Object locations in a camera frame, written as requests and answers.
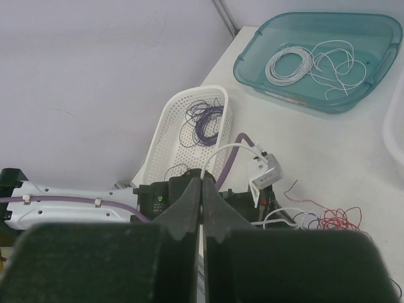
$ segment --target black machine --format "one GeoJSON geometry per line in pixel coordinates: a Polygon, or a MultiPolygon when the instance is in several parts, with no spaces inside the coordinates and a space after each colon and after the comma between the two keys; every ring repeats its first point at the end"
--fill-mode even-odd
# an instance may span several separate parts
{"type": "MultiPolygon", "coordinates": [[[[172,206],[184,193],[188,184],[195,177],[201,174],[200,169],[191,169],[185,172],[182,176],[171,177],[166,182],[155,182],[150,185],[141,185],[139,188],[133,190],[138,195],[138,203],[140,204],[140,211],[150,220],[156,219],[167,208],[172,206]]],[[[207,178],[210,178],[214,183],[215,178],[207,173],[207,178]]],[[[220,192],[221,197],[232,208],[240,213],[248,222],[262,221],[264,217],[276,208],[280,208],[275,198],[272,186],[260,191],[258,207],[255,207],[251,192],[248,190],[245,193],[234,193],[231,189],[220,192]]],[[[293,219],[284,211],[271,216],[274,218],[286,218],[288,221],[294,223],[293,219]]]]}
{"type": "Polygon", "coordinates": [[[50,223],[24,232],[0,302],[196,302],[200,224],[207,302],[399,300],[364,234],[251,225],[278,207],[272,187],[260,192],[258,209],[249,193],[219,193],[196,170],[135,191],[151,223],[50,223]]]}

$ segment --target white plastic basket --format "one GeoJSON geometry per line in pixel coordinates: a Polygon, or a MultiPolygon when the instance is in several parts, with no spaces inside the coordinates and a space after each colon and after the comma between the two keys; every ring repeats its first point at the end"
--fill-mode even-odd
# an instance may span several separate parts
{"type": "MultiPolygon", "coordinates": [[[[189,169],[202,168],[213,151],[229,142],[232,119],[229,96],[221,86],[208,85],[191,88],[172,97],[164,107],[151,142],[145,162],[143,184],[167,181],[170,177],[181,175],[186,171],[184,165],[189,169]],[[220,104],[224,105],[223,116],[218,121],[220,127],[216,145],[188,148],[182,146],[179,139],[180,132],[183,145],[191,146],[193,142],[193,128],[191,126],[186,124],[181,131],[181,127],[186,122],[185,115],[189,105],[197,100],[204,100],[208,104],[217,105],[217,101],[215,103],[216,98],[220,104]]],[[[215,124],[211,123],[206,130],[206,135],[212,135],[214,128],[217,131],[217,125],[215,127],[215,124]]],[[[224,150],[215,155],[209,162],[207,171],[213,174],[215,178],[218,178],[222,172],[225,157],[226,151],[224,150]]]]}
{"type": "Polygon", "coordinates": [[[384,119],[383,140],[386,148],[397,162],[404,178],[404,68],[398,78],[391,103],[384,119]]]}

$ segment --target tangled wire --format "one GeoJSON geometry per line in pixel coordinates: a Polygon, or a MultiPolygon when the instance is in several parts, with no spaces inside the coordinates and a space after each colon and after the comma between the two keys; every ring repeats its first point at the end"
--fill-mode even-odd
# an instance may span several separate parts
{"type": "Polygon", "coordinates": [[[307,229],[350,229],[350,230],[360,230],[360,223],[362,222],[362,210],[360,207],[352,207],[349,208],[348,210],[343,210],[341,208],[337,210],[331,210],[327,207],[324,207],[323,205],[313,201],[313,200],[294,200],[291,197],[288,196],[288,193],[292,190],[292,188],[296,185],[297,180],[292,184],[292,186],[284,192],[284,195],[286,198],[288,198],[292,202],[311,202],[321,208],[324,209],[323,213],[320,215],[320,217],[317,217],[315,220],[312,220],[308,225],[307,229]],[[358,224],[352,223],[348,219],[348,213],[352,212],[352,210],[358,210],[359,211],[359,222],[358,224]]]}
{"type": "Polygon", "coordinates": [[[204,100],[197,100],[191,103],[185,113],[186,122],[182,125],[179,133],[179,143],[186,148],[194,146],[213,146],[217,142],[217,126],[220,125],[220,119],[223,116],[224,106],[220,104],[217,98],[213,105],[204,100]],[[185,126],[193,128],[193,145],[188,146],[182,142],[182,133],[185,126]]]}

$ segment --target teal plastic tray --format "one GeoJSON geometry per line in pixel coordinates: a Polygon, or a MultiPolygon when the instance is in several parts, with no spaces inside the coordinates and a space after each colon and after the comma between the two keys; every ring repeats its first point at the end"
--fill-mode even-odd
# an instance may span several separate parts
{"type": "MultiPolygon", "coordinates": [[[[395,19],[384,15],[348,13],[287,13],[264,23],[255,33],[244,51],[238,56],[233,74],[238,82],[251,86],[258,92],[286,100],[304,107],[335,114],[354,107],[370,94],[384,78],[394,63],[403,38],[403,29],[395,19]],[[265,76],[268,60],[277,52],[291,46],[312,50],[327,40],[344,40],[352,44],[355,60],[367,68],[365,81],[348,91],[332,91],[316,83],[309,74],[289,86],[276,86],[265,76]]],[[[337,47],[349,50],[345,44],[320,45],[314,54],[337,47]]],[[[330,55],[336,65],[347,60],[338,52],[330,55]]],[[[330,64],[323,60],[321,76],[335,77],[330,64]]],[[[295,54],[283,56],[276,64],[279,74],[290,74],[300,64],[295,54]]],[[[345,83],[358,83],[363,78],[363,68],[356,66],[344,78],[345,83]]]]}

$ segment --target white wall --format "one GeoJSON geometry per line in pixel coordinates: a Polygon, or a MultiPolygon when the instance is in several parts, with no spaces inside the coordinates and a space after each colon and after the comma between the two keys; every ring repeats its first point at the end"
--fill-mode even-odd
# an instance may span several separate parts
{"type": "Polygon", "coordinates": [[[237,27],[259,27],[282,13],[293,11],[332,11],[379,13],[390,15],[404,24],[403,0],[223,0],[237,27]]]}
{"type": "Polygon", "coordinates": [[[231,41],[209,0],[0,2],[0,168],[110,189],[231,41]]]}

